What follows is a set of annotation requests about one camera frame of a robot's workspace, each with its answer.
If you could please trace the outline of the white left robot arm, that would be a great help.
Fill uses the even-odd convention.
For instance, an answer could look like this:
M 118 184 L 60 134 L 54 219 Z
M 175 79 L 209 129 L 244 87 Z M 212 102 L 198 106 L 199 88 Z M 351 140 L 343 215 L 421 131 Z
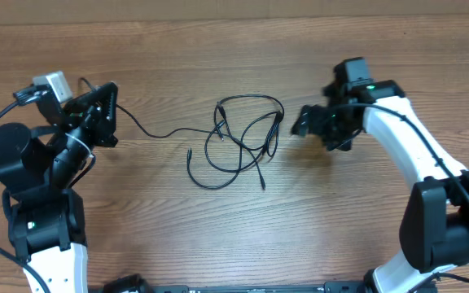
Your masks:
M 2 207 L 13 252 L 34 292 L 87 292 L 83 198 L 73 189 L 115 147 L 118 87 L 73 97 L 63 83 L 35 81 L 0 111 Z

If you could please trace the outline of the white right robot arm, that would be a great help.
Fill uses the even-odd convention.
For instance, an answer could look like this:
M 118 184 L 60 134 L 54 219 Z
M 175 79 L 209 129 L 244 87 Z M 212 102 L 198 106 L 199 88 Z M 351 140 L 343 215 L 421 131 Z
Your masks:
M 399 229 L 400 251 L 359 282 L 326 282 L 325 292 L 435 292 L 442 278 L 469 264 L 469 170 L 416 116 L 393 80 L 375 81 L 364 58 L 346 59 L 323 88 L 327 105 L 305 105 L 294 135 L 317 135 L 328 151 L 350 151 L 360 133 L 374 137 L 401 171 L 410 196 Z

